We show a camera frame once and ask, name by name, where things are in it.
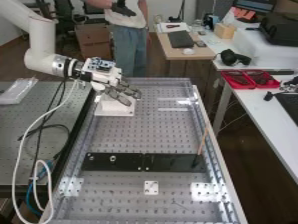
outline white wall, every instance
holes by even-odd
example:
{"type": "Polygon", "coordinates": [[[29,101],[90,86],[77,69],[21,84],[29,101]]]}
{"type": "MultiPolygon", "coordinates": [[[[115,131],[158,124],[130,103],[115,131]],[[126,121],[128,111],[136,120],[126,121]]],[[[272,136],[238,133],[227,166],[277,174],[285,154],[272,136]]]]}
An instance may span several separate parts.
{"type": "MultiPolygon", "coordinates": [[[[182,0],[146,0],[148,8],[148,26],[152,28],[154,15],[163,15],[167,20],[170,16],[176,17],[182,0]]],[[[195,2],[196,0],[186,0],[184,2],[184,21],[191,24],[195,17],[195,2]]],[[[74,13],[83,14],[81,0],[71,0],[74,13]]]]}
{"type": "Polygon", "coordinates": [[[0,46],[19,37],[19,29],[0,17],[0,46]]]}

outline person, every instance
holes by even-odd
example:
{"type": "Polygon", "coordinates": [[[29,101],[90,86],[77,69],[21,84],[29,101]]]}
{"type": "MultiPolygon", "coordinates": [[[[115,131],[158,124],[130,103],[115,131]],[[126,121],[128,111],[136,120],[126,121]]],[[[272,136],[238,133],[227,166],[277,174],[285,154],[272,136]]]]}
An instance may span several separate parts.
{"type": "Polygon", "coordinates": [[[122,0],[132,16],[113,10],[115,4],[113,0],[83,1],[105,10],[105,20],[113,25],[115,66],[122,69],[123,76],[143,77],[146,75],[146,43],[150,41],[146,0],[122,0]]]}

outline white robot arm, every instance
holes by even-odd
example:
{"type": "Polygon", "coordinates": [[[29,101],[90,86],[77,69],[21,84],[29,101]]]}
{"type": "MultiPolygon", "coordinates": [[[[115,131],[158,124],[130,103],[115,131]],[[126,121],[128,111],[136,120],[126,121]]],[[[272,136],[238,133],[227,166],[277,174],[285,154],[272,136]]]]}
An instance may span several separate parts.
{"type": "Polygon", "coordinates": [[[132,106],[131,101],[140,98],[140,92],[121,81],[121,69],[114,67],[113,62],[99,58],[79,62],[54,53],[54,21],[35,14],[18,0],[0,0],[0,15],[29,33],[30,48],[23,58],[27,69],[90,82],[94,90],[105,95],[105,100],[107,96],[109,103],[114,103],[114,100],[126,107],[132,106]]]}

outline keyboard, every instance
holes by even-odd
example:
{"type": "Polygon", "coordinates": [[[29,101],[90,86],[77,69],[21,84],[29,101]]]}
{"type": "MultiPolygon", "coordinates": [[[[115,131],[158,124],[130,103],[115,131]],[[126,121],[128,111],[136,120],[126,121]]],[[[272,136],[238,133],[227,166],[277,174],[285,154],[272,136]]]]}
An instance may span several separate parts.
{"type": "Polygon", "coordinates": [[[191,48],[194,46],[192,38],[186,31],[167,33],[171,48],[191,48]]]}
{"type": "Polygon", "coordinates": [[[298,94],[283,94],[275,95],[283,109],[298,126],[298,94]]]}

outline screw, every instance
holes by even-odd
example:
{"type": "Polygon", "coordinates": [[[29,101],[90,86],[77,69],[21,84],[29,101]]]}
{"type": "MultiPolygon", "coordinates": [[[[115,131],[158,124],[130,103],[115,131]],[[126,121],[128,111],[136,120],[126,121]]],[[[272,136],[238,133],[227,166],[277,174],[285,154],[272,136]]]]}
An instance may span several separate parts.
{"type": "Polygon", "coordinates": [[[110,157],[109,157],[109,161],[110,161],[111,163],[115,162],[115,159],[117,159],[115,156],[110,156],[110,157]]]}

